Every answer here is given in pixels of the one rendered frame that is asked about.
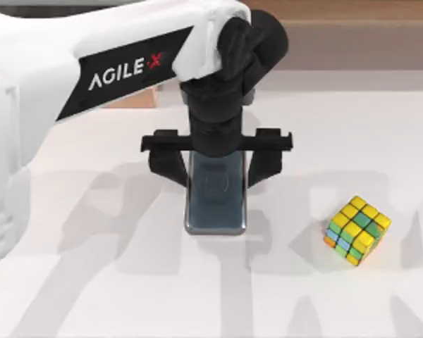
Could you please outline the dark grey smartphone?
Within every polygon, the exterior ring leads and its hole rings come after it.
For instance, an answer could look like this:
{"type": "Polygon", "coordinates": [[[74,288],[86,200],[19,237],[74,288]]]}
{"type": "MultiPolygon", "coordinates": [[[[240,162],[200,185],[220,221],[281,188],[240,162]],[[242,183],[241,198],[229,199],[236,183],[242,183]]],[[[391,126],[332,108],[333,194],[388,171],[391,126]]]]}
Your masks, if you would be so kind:
{"type": "Polygon", "coordinates": [[[210,158],[192,151],[188,178],[184,226],[189,234],[238,236],[246,231],[245,152],[210,158]]]}

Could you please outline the pale wooden block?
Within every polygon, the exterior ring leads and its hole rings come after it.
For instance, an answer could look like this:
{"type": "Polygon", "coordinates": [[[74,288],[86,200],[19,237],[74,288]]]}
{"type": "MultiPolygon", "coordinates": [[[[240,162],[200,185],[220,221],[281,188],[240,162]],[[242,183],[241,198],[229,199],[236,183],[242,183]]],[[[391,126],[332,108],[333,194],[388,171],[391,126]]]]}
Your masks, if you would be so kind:
{"type": "Polygon", "coordinates": [[[159,100],[159,86],[150,87],[117,99],[103,106],[103,108],[156,108],[159,100]]]}

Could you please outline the multicoloured puzzle cube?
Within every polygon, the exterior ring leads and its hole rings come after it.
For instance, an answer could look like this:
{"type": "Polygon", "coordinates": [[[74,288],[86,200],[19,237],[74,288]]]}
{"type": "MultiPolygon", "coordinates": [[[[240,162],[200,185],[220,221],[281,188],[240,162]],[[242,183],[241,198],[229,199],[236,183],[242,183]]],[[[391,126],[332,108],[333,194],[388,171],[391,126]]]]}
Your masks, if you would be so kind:
{"type": "Polygon", "coordinates": [[[360,196],[354,196],[329,221],[324,243],[353,266],[378,246],[392,220],[360,196]]]}

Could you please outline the brown wooden cabinet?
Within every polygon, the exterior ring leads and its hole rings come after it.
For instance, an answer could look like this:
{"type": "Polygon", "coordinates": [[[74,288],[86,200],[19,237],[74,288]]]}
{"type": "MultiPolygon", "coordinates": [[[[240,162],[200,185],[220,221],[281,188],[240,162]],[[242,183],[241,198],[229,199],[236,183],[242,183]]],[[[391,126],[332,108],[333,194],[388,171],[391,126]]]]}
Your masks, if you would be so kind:
{"type": "Polygon", "coordinates": [[[423,0],[243,0],[289,38],[282,70],[423,70],[423,0]]]}

